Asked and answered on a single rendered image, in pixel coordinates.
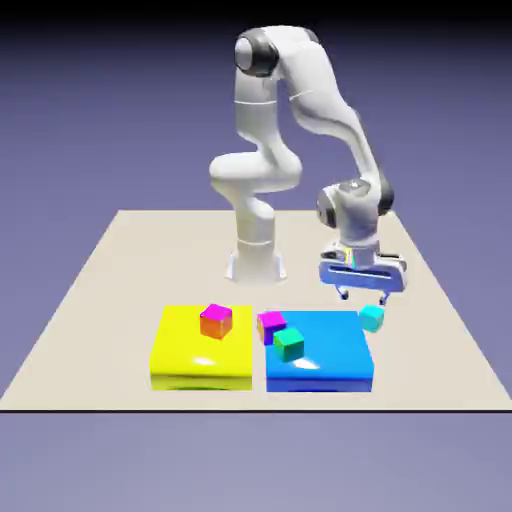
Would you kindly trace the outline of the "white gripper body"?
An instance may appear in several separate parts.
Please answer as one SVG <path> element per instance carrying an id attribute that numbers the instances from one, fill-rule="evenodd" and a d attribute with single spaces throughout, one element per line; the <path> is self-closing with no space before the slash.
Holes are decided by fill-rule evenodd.
<path id="1" fill-rule="evenodd" d="M 380 291 L 403 291 L 406 276 L 400 265 L 376 265 L 370 268 L 351 268 L 334 260 L 323 260 L 319 277 L 325 284 L 342 288 L 363 288 Z"/>

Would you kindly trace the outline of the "large yellow box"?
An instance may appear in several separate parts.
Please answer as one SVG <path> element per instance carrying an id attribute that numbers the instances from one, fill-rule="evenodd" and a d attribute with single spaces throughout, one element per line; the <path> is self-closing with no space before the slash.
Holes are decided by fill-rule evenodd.
<path id="1" fill-rule="evenodd" d="M 221 339 L 200 331 L 203 305 L 164 307 L 149 358 L 154 390 L 252 388 L 253 312 L 233 305 L 232 329 Z"/>

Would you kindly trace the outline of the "small magenta cube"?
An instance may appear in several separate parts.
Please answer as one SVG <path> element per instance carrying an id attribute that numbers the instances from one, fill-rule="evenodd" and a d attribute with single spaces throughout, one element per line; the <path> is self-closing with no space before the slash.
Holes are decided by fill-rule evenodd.
<path id="1" fill-rule="evenodd" d="M 257 330 L 265 346 L 272 345 L 274 334 L 287 327 L 287 321 L 279 311 L 264 311 L 257 315 Z"/>

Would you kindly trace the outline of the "small red cube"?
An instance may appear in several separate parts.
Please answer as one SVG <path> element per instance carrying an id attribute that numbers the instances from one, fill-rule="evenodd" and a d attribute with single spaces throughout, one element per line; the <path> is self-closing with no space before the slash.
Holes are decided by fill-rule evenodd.
<path id="1" fill-rule="evenodd" d="M 229 307 L 209 304 L 200 313 L 200 333 L 204 336 L 223 339 L 233 325 L 233 312 Z"/>

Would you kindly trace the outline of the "small cyan cube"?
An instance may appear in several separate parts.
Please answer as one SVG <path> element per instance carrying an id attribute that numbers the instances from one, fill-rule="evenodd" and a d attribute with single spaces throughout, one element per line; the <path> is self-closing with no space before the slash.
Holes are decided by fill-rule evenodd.
<path id="1" fill-rule="evenodd" d="M 361 328 L 364 331 L 376 333 L 384 321 L 385 309 L 381 306 L 367 304 L 359 311 Z"/>

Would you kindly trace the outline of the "small green cube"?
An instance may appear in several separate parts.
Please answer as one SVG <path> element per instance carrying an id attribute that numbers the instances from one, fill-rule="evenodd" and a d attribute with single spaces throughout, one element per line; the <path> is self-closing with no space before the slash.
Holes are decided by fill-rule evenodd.
<path id="1" fill-rule="evenodd" d="M 304 336 L 295 327 L 276 331 L 273 337 L 273 346 L 282 362 L 291 362 L 304 356 Z"/>

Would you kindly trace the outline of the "large blue box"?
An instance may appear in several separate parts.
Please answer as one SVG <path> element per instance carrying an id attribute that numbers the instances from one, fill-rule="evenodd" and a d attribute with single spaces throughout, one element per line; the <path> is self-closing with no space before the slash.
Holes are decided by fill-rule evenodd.
<path id="1" fill-rule="evenodd" d="M 283 362 L 266 348 L 269 392 L 369 392 L 374 363 L 355 311 L 284 311 L 304 336 L 304 357 Z"/>

